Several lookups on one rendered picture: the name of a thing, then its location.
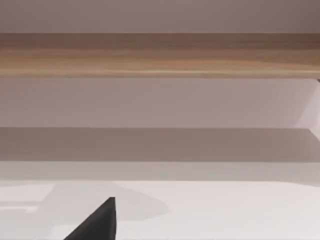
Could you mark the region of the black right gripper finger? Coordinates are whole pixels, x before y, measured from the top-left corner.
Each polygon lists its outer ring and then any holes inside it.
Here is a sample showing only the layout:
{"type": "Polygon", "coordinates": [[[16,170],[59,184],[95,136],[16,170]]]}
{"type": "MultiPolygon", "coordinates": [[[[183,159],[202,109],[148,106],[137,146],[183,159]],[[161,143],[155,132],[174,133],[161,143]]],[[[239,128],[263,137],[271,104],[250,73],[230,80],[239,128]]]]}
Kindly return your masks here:
{"type": "Polygon", "coordinates": [[[116,240],[116,198],[109,197],[63,240],[116,240]]]}

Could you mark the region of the wooden shelf board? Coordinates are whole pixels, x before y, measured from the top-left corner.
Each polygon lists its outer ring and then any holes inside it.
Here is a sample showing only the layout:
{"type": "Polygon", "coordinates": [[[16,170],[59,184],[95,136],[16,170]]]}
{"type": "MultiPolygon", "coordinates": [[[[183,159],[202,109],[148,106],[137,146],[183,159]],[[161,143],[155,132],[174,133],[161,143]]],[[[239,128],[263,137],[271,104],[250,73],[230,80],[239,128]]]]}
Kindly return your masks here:
{"type": "Polygon", "coordinates": [[[0,78],[320,79],[320,33],[0,33],[0,78]]]}

